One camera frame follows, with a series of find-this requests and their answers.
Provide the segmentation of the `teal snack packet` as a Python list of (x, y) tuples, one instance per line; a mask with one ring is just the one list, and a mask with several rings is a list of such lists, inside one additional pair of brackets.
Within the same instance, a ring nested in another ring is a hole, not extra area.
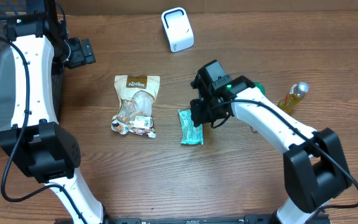
[(204, 144), (203, 127), (194, 126), (190, 110), (178, 110), (182, 131), (182, 144), (197, 145)]

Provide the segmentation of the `green lid white jar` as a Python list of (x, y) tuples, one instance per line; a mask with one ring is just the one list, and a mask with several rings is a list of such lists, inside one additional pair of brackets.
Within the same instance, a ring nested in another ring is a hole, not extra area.
[(261, 91), (263, 95), (265, 95), (265, 88), (261, 83), (255, 82), (254, 85)]

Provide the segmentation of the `beige Pantree snack pouch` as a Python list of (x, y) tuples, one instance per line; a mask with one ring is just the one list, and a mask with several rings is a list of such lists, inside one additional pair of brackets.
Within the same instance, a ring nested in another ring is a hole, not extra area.
[(114, 87), (119, 110), (112, 117), (111, 129), (122, 135), (133, 133), (155, 138), (153, 105), (160, 89), (160, 77), (118, 75)]

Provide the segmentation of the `yellow Vim liquid bottle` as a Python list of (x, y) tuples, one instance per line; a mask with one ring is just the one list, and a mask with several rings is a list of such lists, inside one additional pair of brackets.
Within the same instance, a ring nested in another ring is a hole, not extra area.
[(278, 102), (278, 107), (284, 112), (290, 114), (295, 106), (304, 99), (309, 91), (307, 82), (299, 82), (294, 84), (290, 91)]

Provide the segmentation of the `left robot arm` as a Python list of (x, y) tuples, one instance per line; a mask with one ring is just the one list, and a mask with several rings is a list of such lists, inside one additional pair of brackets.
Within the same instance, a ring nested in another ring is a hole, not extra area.
[(58, 85), (66, 69), (95, 62), (89, 40), (68, 35), (55, 1), (27, 1), (25, 14), (7, 18), (4, 28), (15, 64), (15, 107), (11, 128), (0, 132), (8, 164), (52, 190), (73, 223), (104, 223), (103, 204), (81, 171), (76, 138), (58, 122)]

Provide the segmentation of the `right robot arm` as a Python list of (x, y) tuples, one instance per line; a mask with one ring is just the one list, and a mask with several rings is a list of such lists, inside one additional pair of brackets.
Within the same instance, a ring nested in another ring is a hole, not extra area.
[(295, 120), (248, 78), (231, 78), (217, 60), (198, 70), (191, 87), (199, 93), (190, 102), (196, 127), (233, 116), (249, 124), (283, 157), (288, 200), (269, 222), (322, 223), (319, 212), (352, 185), (339, 136), (332, 129), (317, 131)]

